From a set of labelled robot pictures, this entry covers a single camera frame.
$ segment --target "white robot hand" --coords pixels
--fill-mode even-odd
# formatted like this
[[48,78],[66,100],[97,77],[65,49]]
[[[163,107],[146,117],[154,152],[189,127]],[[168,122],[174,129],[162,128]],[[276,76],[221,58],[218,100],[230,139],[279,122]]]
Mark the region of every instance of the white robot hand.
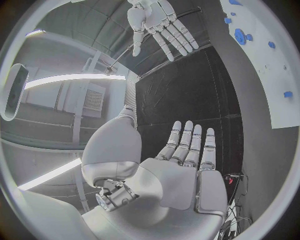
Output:
[[[197,124],[193,128],[193,123],[187,121],[179,143],[180,130],[181,122],[176,121],[166,146],[159,152],[155,159],[178,163],[184,167],[197,168],[201,149],[202,127]],[[200,170],[204,169],[216,169],[215,131],[212,128],[209,128],[206,133],[206,140],[200,164]]]
[[141,52],[144,30],[146,29],[167,58],[174,57],[162,38],[164,36],[183,56],[199,46],[187,28],[177,19],[176,13],[167,0],[128,0],[133,5],[127,12],[128,22],[133,29],[133,53],[135,57]]

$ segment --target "ceiling light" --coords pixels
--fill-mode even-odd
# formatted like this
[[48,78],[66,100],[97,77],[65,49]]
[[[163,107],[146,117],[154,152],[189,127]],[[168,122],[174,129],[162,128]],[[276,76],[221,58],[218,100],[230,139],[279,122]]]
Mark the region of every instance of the ceiling light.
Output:
[[32,180],[32,181],[29,181],[21,186],[19,186],[18,188],[20,190],[23,190],[23,191],[26,191],[28,189],[31,189],[33,187],[36,187],[37,185],[40,185],[50,179],[53,179],[55,177],[57,177],[58,175],[61,175],[63,173],[65,173],[66,171],[72,169],[72,168],[75,168],[76,166],[80,165],[82,163],[81,159],[80,158],[77,158],[63,166],[60,166],[59,168],[53,170],[53,171],[50,171],[48,173],[46,173],[45,175],[43,176],[39,176],[38,178]]
[[105,74],[96,74],[96,73],[78,73],[78,74],[66,74],[66,75],[57,75],[40,78],[34,81],[26,83],[25,89],[29,89],[35,86],[49,84],[54,82],[66,81],[66,80],[79,80],[79,79],[114,79],[114,80],[125,80],[124,76],[119,75],[110,75]]
[[30,32],[30,33],[27,33],[27,34],[25,35],[25,37],[27,38],[27,37],[29,37],[29,36],[32,36],[32,35],[35,35],[35,34],[41,34],[41,33],[45,33],[45,32],[46,32],[46,31],[44,31],[44,30],[38,29],[38,30],[32,31],[32,32]]

